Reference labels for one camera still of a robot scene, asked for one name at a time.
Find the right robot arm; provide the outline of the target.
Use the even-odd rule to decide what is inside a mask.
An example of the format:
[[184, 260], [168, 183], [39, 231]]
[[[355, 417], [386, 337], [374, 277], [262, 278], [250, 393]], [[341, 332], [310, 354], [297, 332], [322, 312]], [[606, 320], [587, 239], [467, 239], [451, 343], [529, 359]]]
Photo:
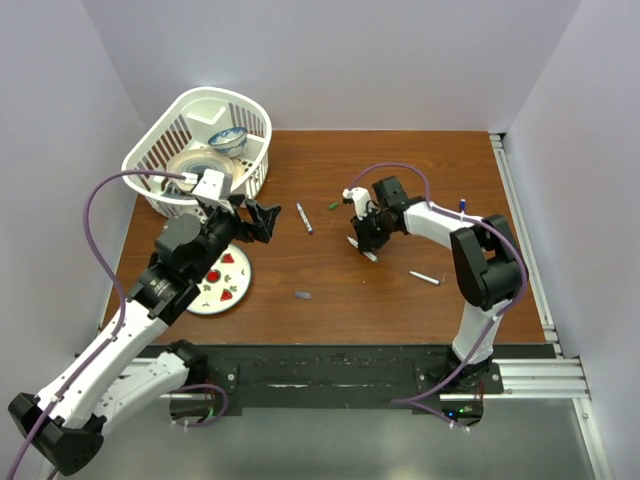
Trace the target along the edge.
[[448, 248], [465, 301], [444, 378], [421, 394], [395, 402], [415, 403], [447, 386], [469, 392], [481, 380], [480, 369], [491, 363], [504, 314], [519, 302], [528, 285], [528, 270], [508, 221], [501, 215], [455, 212], [422, 196], [411, 198], [395, 176], [374, 183], [371, 191], [346, 188], [342, 201], [354, 207], [351, 225], [363, 255], [376, 253], [396, 232]]

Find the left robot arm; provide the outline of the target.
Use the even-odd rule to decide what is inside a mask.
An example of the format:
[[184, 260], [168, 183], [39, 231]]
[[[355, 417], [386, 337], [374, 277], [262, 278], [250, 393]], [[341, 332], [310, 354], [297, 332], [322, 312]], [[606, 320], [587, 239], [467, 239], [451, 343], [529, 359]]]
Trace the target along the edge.
[[34, 447], [56, 473], [73, 475], [96, 456], [117, 421], [155, 396], [205, 385], [205, 359], [186, 341], [171, 345], [149, 370], [120, 377], [200, 295], [200, 282], [230, 243], [268, 243], [281, 211], [242, 195], [202, 206], [204, 219], [183, 214], [165, 222], [147, 269], [129, 292], [116, 289], [117, 313], [74, 362], [38, 393], [19, 393], [9, 403], [24, 437], [21, 454]]

